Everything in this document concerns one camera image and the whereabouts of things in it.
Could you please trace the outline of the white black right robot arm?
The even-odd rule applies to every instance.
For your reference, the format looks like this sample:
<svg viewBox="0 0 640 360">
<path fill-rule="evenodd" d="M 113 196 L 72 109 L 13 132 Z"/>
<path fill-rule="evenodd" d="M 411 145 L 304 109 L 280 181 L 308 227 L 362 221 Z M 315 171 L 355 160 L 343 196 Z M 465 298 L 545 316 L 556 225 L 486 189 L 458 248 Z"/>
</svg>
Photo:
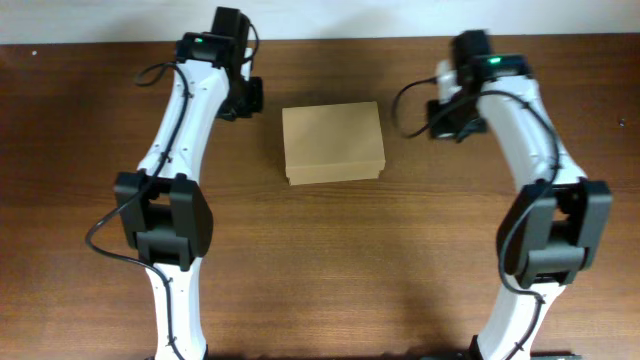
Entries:
<svg viewBox="0 0 640 360">
<path fill-rule="evenodd" d="M 427 104 L 429 134 L 462 142 L 493 132 L 517 192 L 496 235 L 500 290 L 464 356 L 528 359 L 551 305 L 592 266 L 613 197 L 564 147 L 523 55 L 495 53 L 483 30 L 454 37 L 451 50 Z"/>
</svg>

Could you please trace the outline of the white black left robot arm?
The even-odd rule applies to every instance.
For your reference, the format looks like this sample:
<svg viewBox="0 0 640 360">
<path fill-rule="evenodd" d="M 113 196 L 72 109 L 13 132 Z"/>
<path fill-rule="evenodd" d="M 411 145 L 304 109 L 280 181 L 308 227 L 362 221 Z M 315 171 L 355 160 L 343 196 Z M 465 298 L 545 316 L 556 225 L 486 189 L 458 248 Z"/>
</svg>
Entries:
<svg viewBox="0 0 640 360">
<path fill-rule="evenodd" d="M 200 188 L 204 153 L 214 123 L 250 118 L 263 109 L 261 78 L 252 75 L 255 27 L 238 9 L 219 7 L 205 32 L 177 41 L 173 87 L 152 146 L 136 171 L 114 184 L 133 263 L 149 277 L 155 306 L 157 359 L 205 359 L 199 274 L 214 219 Z"/>
</svg>

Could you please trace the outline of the brown cardboard box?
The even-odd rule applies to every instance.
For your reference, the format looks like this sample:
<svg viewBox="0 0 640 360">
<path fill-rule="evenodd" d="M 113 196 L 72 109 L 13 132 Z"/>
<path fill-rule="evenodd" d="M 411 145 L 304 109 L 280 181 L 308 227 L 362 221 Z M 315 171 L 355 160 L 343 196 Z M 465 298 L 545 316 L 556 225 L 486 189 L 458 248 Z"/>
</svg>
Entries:
<svg viewBox="0 0 640 360">
<path fill-rule="evenodd" d="M 375 102 L 282 110 L 289 184 L 376 179 L 386 165 Z"/>
</svg>

